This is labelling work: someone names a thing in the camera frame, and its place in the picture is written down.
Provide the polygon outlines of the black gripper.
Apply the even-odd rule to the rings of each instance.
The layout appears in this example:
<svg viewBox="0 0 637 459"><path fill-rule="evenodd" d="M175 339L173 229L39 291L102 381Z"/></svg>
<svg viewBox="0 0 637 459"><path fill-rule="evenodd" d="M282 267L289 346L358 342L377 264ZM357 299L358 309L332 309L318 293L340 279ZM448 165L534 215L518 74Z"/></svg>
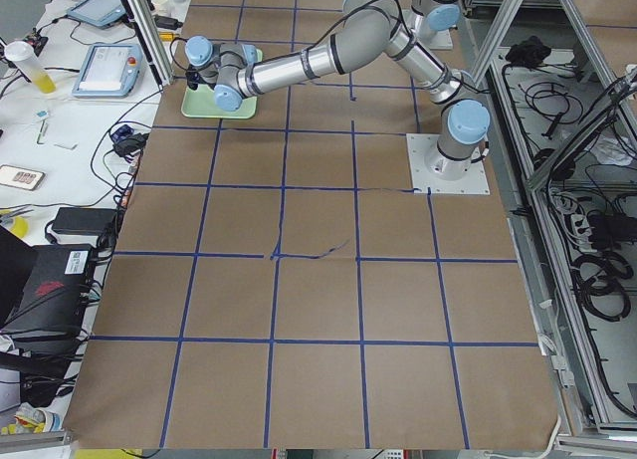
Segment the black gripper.
<svg viewBox="0 0 637 459"><path fill-rule="evenodd" d="M197 90L199 86L204 85L205 81L199 74L199 71L192 65L189 65L185 71L187 87L190 90Z"/></svg>

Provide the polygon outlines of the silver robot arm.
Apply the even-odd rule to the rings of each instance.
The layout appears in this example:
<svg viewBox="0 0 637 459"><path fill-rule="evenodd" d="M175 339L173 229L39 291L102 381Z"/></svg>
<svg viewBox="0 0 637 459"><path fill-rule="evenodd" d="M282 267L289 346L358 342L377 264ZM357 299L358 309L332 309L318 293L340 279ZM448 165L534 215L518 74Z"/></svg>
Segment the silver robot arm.
<svg viewBox="0 0 637 459"><path fill-rule="evenodd" d="M357 71L381 55L403 69L441 109L435 150L453 162L470 160L491 123L464 74L423 46L407 26L398 0L343 0L341 29L329 28L314 44L284 56L258 60L249 44L215 44L204 36L186 41L191 73L213 91L216 106L238 110L243 101L324 76Z"/></svg>
<svg viewBox="0 0 637 459"><path fill-rule="evenodd" d="M449 30L460 17L459 0L411 0L407 25L422 42Z"/></svg>

